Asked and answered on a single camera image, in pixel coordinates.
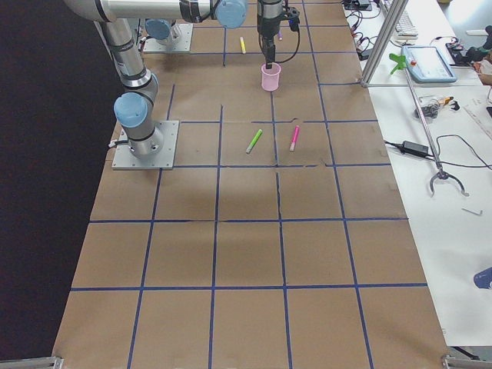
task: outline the gray mounting plate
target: gray mounting plate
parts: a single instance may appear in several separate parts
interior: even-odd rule
[[[142,170],[142,169],[165,169],[171,170],[175,164],[176,142],[178,141],[179,121],[156,121],[155,129],[161,131],[164,143],[161,150],[155,155],[137,158],[128,145],[116,147],[115,158],[112,168],[116,171]],[[121,131],[118,140],[127,140],[125,131]]]
[[[181,37],[178,42],[173,44],[170,48],[166,45],[161,45],[154,38],[150,38],[145,42],[144,53],[146,54],[178,54],[190,52],[191,50],[191,36],[193,35],[193,25],[182,24],[178,26],[181,29]]]

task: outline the plastic container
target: plastic container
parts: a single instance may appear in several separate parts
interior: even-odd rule
[[[281,70],[277,63],[271,63],[271,69],[267,69],[265,64],[261,66],[261,87],[265,91],[275,91],[278,88]]]

